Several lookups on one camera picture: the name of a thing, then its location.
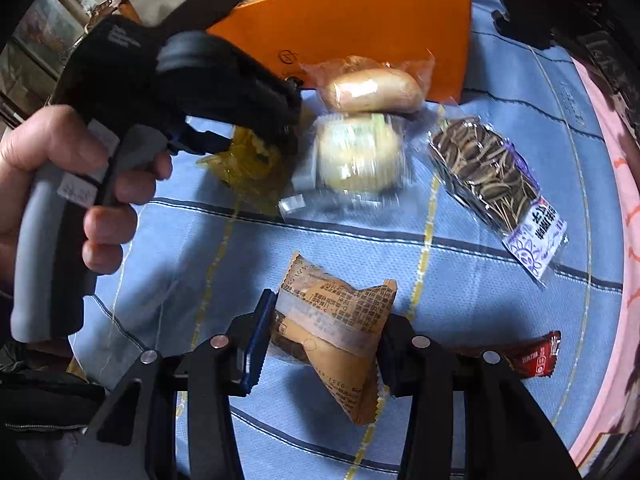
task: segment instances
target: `metal screw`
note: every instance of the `metal screw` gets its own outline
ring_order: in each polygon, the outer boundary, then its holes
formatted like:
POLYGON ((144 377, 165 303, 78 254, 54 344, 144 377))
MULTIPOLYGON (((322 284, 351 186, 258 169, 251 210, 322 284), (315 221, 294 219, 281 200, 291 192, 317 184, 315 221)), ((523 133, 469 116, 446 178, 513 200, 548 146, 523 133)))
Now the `metal screw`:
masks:
POLYGON ((415 335, 414 338, 411 339, 411 344, 416 348, 427 348, 431 344, 431 340, 423 335, 415 335))
POLYGON ((229 344, 229 338, 224 334, 215 335, 211 338, 209 343, 211 344, 211 346, 213 346, 213 348, 224 348, 229 344))
POLYGON ((485 352, 484 354, 482 354, 482 359, 484 359, 491 365, 495 365, 500 362, 500 355, 497 354, 496 352, 492 352, 491 350, 489 350, 488 352, 485 352))
POLYGON ((153 361, 158 359, 158 352, 155 350, 147 350, 146 352, 142 352, 140 356, 140 360, 145 364, 151 364, 153 361))

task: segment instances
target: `pink cloth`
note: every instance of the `pink cloth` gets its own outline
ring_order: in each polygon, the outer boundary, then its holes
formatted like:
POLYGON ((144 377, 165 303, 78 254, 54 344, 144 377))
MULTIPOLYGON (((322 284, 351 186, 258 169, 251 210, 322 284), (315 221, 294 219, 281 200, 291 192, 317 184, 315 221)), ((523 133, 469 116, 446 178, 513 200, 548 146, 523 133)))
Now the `pink cloth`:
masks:
POLYGON ((612 104, 574 60, 591 98, 614 168, 625 244, 622 308, 609 367, 591 413, 570 452, 580 464, 601 433, 627 433, 640 418, 640 151, 612 104))

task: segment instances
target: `finger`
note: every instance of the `finger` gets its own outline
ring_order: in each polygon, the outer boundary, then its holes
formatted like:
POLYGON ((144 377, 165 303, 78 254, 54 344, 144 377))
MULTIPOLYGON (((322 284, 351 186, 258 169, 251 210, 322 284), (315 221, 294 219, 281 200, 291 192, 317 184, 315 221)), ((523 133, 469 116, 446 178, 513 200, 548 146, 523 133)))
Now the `finger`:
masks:
POLYGON ((114 193, 124 204, 146 204, 156 194, 156 178, 148 171, 123 171, 116 179, 114 193))
POLYGON ((99 274, 113 274, 122 262, 120 245, 97 244, 90 240, 82 246, 84 264, 99 274))
POLYGON ((47 160, 63 170, 90 173, 108 160, 107 150, 69 106, 49 106, 0 140, 0 232, 20 224, 33 171, 47 160))
POLYGON ((93 206, 84 215, 84 234, 97 244, 125 244, 136 233, 138 216, 130 205, 93 206))
POLYGON ((154 174, 158 180, 167 180, 174 170, 171 155, 167 152, 158 153, 154 159, 154 174))

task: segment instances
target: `orange box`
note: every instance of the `orange box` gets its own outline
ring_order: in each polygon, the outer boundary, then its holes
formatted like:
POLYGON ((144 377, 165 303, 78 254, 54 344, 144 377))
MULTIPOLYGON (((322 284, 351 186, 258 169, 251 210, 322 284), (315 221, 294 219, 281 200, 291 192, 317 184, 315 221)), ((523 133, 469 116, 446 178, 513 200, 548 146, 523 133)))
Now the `orange box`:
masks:
POLYGON ((259 0, 208 32, 278 76, 314 82, 300 63, 365 56, 379 62, 436 60, 427 99, 459 100, 466 72, 471 0, 259 0))

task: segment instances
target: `orange paper package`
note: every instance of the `orange paper package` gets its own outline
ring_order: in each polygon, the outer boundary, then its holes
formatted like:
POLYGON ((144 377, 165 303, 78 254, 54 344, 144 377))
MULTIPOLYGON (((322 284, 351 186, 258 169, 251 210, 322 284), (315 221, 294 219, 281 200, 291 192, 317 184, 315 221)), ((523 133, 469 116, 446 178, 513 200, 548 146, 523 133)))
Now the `orange paper package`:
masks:
POLYGON ((375 419, 376 348, 397 290, 395 280, 357 290, 299 252, 280 286, 273 342, 289 353, 302 346, 297 357, 306 357, 355 424, 375 419))

